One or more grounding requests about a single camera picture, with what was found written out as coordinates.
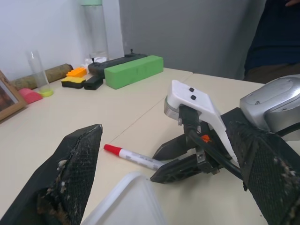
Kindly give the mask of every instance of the white table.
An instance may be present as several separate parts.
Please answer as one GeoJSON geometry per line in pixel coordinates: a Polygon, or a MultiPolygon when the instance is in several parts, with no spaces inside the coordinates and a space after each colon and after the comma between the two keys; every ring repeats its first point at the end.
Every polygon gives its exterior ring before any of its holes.
{"type": "Polygon", "coordinates": [[[0,122],[0,218],[63,137],[101,123],[102,148],[163,99],[171,80],[184,81],[191,75],[166,68],[158,75],[118,90],[106,85],[96,91],[77,90],[63,88],[60,81],[51,83],[53,96],[0,122]]]}
{"type": "MultiPolygon", "coordinates": [[[[0,136],[5,137],[0,149],[9,146],[0,153],[0,216],[65,135],[95,123],[103,124],[104,133],[84,218],[129,172],[152,176],[153,171],[117,158],[102,147],[110,143],[152,157],[161,144],[182,134],[183,128],[163,112],[172,79],[208,93],[221,113],[237,107],[241,97],[261,87],[171,69],[119,90],[106,86],[96,92],[63,89],[57,82],[52,97],[0,124],[0,136]],[[63,109],[65,116],[57,108],[63,109]]],[[[199,174],[175,184],[153,183],[153,187],[170,225],[267,225],[251,193],[244,192],[242,182],[225,169],[217,175],[199,174]]]]}

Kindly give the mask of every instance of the yellow lid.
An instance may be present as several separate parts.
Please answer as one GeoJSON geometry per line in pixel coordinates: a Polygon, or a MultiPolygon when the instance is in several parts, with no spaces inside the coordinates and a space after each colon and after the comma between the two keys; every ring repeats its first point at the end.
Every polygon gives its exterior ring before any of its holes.
{"type": "Polygon", "coordinates": [[[53,90],[48,89],[48,90],[43,90],[39,92],[41,94],[41,96],[45,97],[49,97],[51,95],[53,95],[53,90]]]}

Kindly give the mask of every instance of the black mesh pad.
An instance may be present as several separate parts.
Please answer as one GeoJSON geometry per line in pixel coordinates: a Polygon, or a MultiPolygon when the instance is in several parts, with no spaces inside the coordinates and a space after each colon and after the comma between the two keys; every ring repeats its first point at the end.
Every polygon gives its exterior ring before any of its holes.
{"type": "Polygon", "coordinates": [[[299,225],[300,157],[278,135],[239,122],[227,133],[246,187],[269,225],[299,225]]]}
{"type": "Polygon", "coordinates": [[[32,175],[0,225],[79,225],[94,181],[102,128],[66,136],[32,175]]]}

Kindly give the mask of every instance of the marker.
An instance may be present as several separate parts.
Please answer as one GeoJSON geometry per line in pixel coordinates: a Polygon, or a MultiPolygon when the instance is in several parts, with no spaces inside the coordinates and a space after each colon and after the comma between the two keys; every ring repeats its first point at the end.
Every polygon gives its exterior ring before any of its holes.
{"type": "Polygon", "coordinates": [[[123,159],[126,159],[128,161],[131,161],[133,163],[139,164],[139,165],[143,165],[149,169],[152,170],[158,170],[162,165],[164,165],[164,163],[157,161],[155,159],[149,158],[147,156],[143,156],[137,153],[134,153],[132,151],[123,149],[123,148],[119,148],[119,147],[115,147],[109,144],[104,145],[104,149],[106,151],[109,151],[123,159]]]}

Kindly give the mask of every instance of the clear plastic tube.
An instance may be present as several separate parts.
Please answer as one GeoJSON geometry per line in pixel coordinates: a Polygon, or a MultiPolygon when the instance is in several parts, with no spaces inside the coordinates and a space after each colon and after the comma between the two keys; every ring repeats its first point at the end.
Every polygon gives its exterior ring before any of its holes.
{"type": "Polygon", "coordinates": [[[83,6],[89,28],[90,57],[108,57],[106,28],[102,5],[83,6]]]}
{"type": "Polygon", "coordinates": [[[34,79],[36,80],[39,93],[43,97],[51,96],[53,94],[53,90],[50,88],[38,51],[28,51],[26,52],[26,55],[32,69],[34,79]]]}

